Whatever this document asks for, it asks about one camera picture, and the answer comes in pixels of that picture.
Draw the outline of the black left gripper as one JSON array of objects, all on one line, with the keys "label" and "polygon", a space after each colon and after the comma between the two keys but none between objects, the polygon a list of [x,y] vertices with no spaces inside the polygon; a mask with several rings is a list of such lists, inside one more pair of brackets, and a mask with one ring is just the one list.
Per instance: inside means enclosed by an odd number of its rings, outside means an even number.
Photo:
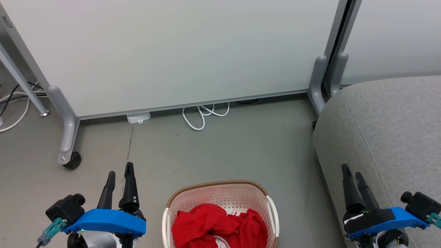
[{"label": "black left gripper", "polygon": [[[139,229],[141,229],[142,232],[126,232],[123,234],[116,233],[115,236],[119,240],[121,248],[134,248],[134,245],[138,239],[145,235],[147,224],[142,211],[139,209],[139,196],[136,178],[134,175],[134,165],[132,162],[128,162],[126,164],[124,177],[125,185],[123,189],[123,196],[119,201],[119,207],[124,213],[142,220],[142,224],[139,224]],[[115,189],[115,182],[115,171],[110,171],[98,201],[98,209],[112,209],[112,194]]]}]

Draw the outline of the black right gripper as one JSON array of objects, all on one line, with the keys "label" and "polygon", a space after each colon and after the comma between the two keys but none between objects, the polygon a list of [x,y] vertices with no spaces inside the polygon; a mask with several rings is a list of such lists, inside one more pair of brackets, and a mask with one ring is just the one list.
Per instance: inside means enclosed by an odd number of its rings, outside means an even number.
[{"label": "black right gripper", "polygon": [[346,209],[346,213],[343,217],[343,227],[347,234],[353,234],[381,223],[395,220],[395,215],[391,208],[379,208],[362,173],[357,172],[355,174],[357,189],[354,184],[354,176],[349,166],[342,164],[341,170],[343,173],[343,191]]}]

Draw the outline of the red cloth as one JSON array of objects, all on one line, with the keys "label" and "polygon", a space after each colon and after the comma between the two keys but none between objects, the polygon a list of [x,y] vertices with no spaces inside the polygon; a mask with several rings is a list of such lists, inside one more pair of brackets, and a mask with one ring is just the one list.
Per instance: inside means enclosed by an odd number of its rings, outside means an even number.
[{"label": "red cloth", "polygon": [[175,248],[266,248],[269,237],[257,211],[227,211],[215,204],[178,211],[171,232]]}]

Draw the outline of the grey fabric sofa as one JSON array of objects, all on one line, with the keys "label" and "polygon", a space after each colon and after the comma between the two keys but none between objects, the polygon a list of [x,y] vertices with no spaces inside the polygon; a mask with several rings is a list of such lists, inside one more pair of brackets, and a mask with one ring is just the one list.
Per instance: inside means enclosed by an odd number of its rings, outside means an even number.
[{"label": "grey fabric sofa", "polygon": [[381,208],[406,191],[441,203],[441,75],[354,84],[332,96],[313,144],[343,228],[342,164],[362,173]]}]

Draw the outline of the black caster wheel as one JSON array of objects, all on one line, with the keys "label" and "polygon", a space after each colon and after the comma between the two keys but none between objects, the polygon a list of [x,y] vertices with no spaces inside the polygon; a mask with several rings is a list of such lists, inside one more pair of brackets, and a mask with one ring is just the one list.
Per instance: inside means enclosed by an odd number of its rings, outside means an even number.
[{"label": "black caster wheel", "polygon": [[73,170],[75,170],[76,168],[79,167],[79,165],[81,164],[81,161],[82,161],[81,154],[79,154],[79,152],[77,152],[77,151],[74,151],[71,154],[71,159],[69,160],[69,162],[64,164],[63,166],[66,169],[69,169],[70,171],[73,171]]}]

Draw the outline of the white power adapter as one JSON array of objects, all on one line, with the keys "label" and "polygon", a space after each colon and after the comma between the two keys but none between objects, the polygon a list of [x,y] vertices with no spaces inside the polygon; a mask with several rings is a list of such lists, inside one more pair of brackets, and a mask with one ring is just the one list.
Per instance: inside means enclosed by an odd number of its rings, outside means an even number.
[{"label": "white power adapter", "polygon": [[129,124],[142,124],[144,121],[151,118],[150,112],[127,114],[126,119]]}]

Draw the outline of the grey partition leg with caster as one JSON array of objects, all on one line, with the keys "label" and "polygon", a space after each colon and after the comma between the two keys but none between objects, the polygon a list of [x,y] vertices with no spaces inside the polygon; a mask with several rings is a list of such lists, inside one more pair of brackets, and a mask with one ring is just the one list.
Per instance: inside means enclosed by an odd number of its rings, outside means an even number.
[{"label": "grey partition leg with caster", "polygon": [[79,128],[79,118],[77,118],[60,88],[57,86],[49,86],[46,93],[63,121],[60,153],[57,158],[58,163],[63,166],[69,162],[74,152],[76,135]]}]

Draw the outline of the white perforated laundry basket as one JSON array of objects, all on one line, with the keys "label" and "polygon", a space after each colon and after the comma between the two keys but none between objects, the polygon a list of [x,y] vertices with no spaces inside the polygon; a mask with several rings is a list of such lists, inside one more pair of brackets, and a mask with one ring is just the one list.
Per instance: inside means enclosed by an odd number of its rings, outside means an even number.
[{"label": "white perforated laundry basket", "polygon": [[189,212],[200,204],[215,204],[228,213],[245,213],[249,208],[257,211],[268,232],[266,248],[279,248],[280,221],[274,201],[265,188],[249,180],[209,182],[176,191],[168,200],[162,217],[164,248],[175,248],[172,224],[177,212]]}]

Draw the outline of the grey metal table leg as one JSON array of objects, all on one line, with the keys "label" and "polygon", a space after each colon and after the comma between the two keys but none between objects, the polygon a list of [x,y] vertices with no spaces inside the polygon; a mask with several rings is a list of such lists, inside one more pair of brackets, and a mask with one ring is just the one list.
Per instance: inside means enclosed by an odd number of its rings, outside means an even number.
[{"label": "grey metal table leg", "polygon": [[38,99],[38,96],[36,93],[31,89],[30,84],[27,82],[27,80],[24,78],[23,74],[19,71],[18,67],[12,60],[12,58],[9,56],[5,48],[0,43],[0,61],[3,63],[5,68],[8,70],[8,72],[12,75],[12,77],[16,80],[18,83],[18,86],[20,86],[26,95],[28,96],[28,99],[33,102],[35,107],[40,112],[40,116],[47,116],[50,111],[44,107],[44,105],[41,103],[41,101]]}]

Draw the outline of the wide white partition panel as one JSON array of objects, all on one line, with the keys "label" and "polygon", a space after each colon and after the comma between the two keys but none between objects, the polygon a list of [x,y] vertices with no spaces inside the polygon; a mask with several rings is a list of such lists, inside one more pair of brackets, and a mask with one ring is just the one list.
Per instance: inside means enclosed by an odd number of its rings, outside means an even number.
[{"label": "wide white partition panel", "polygon": [[340,0],[0,0],[10,36],[74,114],[307,91]]}]

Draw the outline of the narrow white partition panel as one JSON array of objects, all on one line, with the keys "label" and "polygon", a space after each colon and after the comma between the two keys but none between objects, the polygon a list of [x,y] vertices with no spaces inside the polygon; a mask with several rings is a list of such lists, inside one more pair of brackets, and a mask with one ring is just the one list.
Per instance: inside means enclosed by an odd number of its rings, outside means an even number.
[{"label": "narrow white partition panel", "polygon": [[342,85],[441,75],[441,0],[362,0]]}]

